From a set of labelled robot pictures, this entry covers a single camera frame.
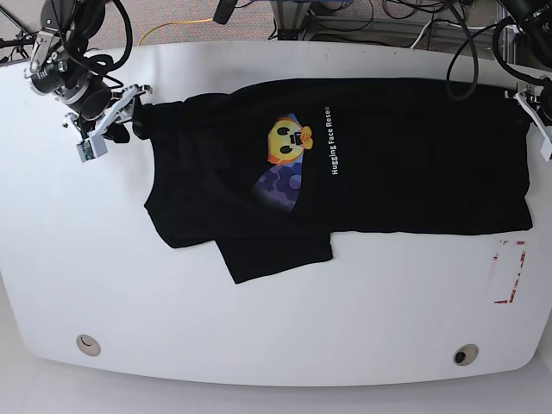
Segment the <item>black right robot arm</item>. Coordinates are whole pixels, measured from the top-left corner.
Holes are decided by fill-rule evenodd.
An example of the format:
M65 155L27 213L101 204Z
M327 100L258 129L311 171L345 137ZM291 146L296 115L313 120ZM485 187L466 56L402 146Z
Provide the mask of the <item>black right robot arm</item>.
M112 91L122 83L109 73L121 68L132 51L129 15L122 2L112 3L124 27L125 47L119 60L108 54L85 55L89 40L104 23L105 1L46 1L26 75L36 94L53 94L87 122L96 121L110 107Z

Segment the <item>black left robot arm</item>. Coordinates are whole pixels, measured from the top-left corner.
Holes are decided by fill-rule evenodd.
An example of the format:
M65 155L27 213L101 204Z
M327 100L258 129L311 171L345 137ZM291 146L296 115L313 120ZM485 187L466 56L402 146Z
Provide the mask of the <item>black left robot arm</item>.
M499 65L512 77L526 83L542 87L538 98L540 109L538 115L551 121L551 79L534 78L523 72L515 70L503 59L500 52L499 41L502 31L510 25L515 25L530 44L534 56L541 64L551 68L551 2L550 1L499 1L499 4L507 11L508 16L497 23L492 34L492 51Z

